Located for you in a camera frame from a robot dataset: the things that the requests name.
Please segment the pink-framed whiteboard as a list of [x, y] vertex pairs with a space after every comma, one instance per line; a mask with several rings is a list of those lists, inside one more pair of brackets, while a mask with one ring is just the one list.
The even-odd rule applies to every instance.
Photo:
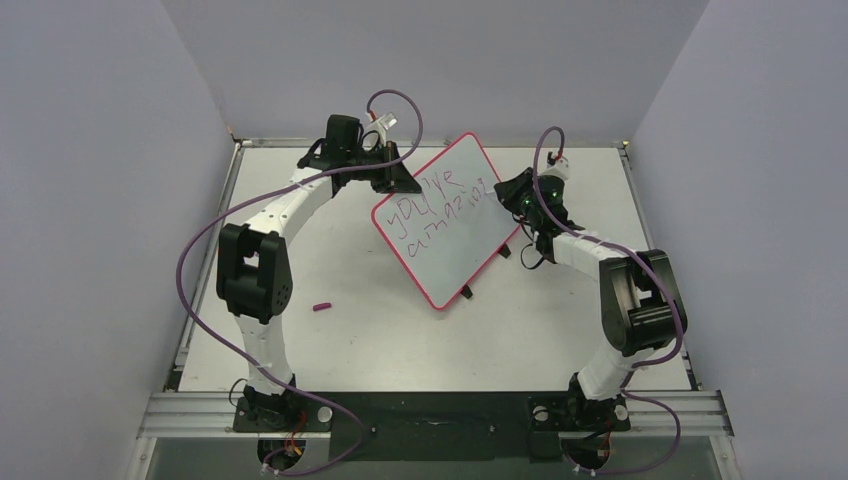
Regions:
[[391, 194], [371, 220], [428, 304], [445, 309], [519, 230], [497, 199], [501, 178], [467, 132], [413, 178], [419, 193]]

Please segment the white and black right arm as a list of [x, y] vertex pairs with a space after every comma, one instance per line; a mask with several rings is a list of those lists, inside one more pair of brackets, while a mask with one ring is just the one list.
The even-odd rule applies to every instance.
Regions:
[[667, 254], [613, 246], [575, 224], [564, 205], [566, 177], [530, 168], [497, 183], [494, 193], [530, 237], [542, 262], [569, 267], [599, 288], [603, 339], [562, 394], [528, 401], [537, 431], [615, 431], [629, 426], [622, 394], [656, 351], [679, 340], [685, 310]]

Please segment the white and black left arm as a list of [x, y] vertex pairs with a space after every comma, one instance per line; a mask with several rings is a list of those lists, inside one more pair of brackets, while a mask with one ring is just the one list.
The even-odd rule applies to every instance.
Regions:
[[368, 125], [351, 116], [329, 117], [323, 138], [298, 161], [293, 191], [276, 196], [247, 222], [219, 233], [216, 292], [236, 321], [248, 368], [236, 425], [243, 431], [285, 431], [302, 419], [304, 402], [292, 392], [296, 377], [286, 358], [282, 313], [293, 294], [288, 249], [307, 220], [351, 181], [374, 192], [418, 193], [420, 185], [399, 162], [388, 130], [397, 118], [373, 116]]

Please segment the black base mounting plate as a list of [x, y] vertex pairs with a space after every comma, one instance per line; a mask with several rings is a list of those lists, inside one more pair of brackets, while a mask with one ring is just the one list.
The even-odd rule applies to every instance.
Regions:
[[357, 440], [351, 461], [486, 461], [524, 458], [557, 462], [562, 438], [600, 441], [626, 432], [622, 398], [577, 400], [566, 392], [326, 392], [350, 410], [319, 417], [320, 403], [299, 399], [282, 420], [266, 421], [240, 398], [232, 431], [282, 438], [326, 433], [339, 455]]

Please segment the aluminium table edge rail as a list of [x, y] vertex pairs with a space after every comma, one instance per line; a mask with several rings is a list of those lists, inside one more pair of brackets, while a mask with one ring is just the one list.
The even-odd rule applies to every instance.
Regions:
[[[630, 428], [627, 435], [673, 435], [676, 425], [683, 436], [732, 436], [729, 416], [718, 391], [646, 391], [647, 401], [627, 399], [625, 408]], [[358, 417], [369, 431], [390, 421], [408, 421], [414, 426], [439, 426], [460, 421], [482, 421], [497, 428], [501, 414], [488, 409], [493, 401], [478, 405], [468, 397], [464, 406], [437, 409], [434, 400], [413, 401], [390, 397], [386, 407], [361, 408]], [[140, 438], [255, 438], [281, 439], [291, 429], [252, 426], [245, 414], [225, 392], [157, 393], [150, 397], [138, 436]]]

